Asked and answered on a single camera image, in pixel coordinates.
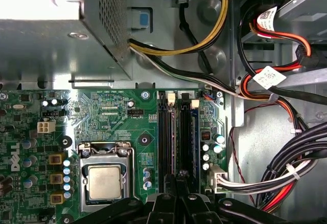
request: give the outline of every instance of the gray metal panel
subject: gray metal panel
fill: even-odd
[[[327,40],[326,0],[291,0],[277,12],[274,27],[278,31],[292,32],[311,41]],[[243,42],[261,38],[248,33]]]

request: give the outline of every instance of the cable bundle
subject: cable bundle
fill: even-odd
[[[226,21],[227,10],[228,10],[228,0],[222,0],[221,12],[219,14],[218,20],[214,28],[211,30],[209,35],[203,41],[192,47],[186,49],[180,49],[180,50],[165,50],[165,49],[152,47],[150,45],[136,41],[134,39],[130,39],[130,46],[142,53],[149,54],[149,55],[156,55],[156,56],[190,54],[190,53],[198,53],[204,51],[205,49],[212,46],[215,43],[215,41],[218,39],[220,32],[223,29],[223,26]]]

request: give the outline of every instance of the black memory slot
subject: black memory slot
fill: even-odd
[[[158,180],[159,192],[164,192],[166,174],[172,173],[172,114],[169,112],[165,92],[159,92],[158,104]]]
[[[180,172],[193,173],[192,156],[192,113],[189,94],[182,94],[179,116]]]

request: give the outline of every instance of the white connector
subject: white connector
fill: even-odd
[[[228,173],[222,170],[217,165],[211,165],[207,180],[209,182],[210,187],[214,190],[215,194],[223,192],[224,189],[218,184],[218,176],[227,179]]]
[[[168,94],[168,106],[174,106],[175,105],[175,100],[176,100],[176,95],[175,93]]]
[[[37,122],[38,133],[52,133],[56,131],[56,121]]]

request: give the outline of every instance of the silver capacitor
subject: silver capacitor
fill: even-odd
[[[31,175],[22,184],[25,188],[31,188],[32,186],[36,185],[36,183],[37,177],[35,175]]]

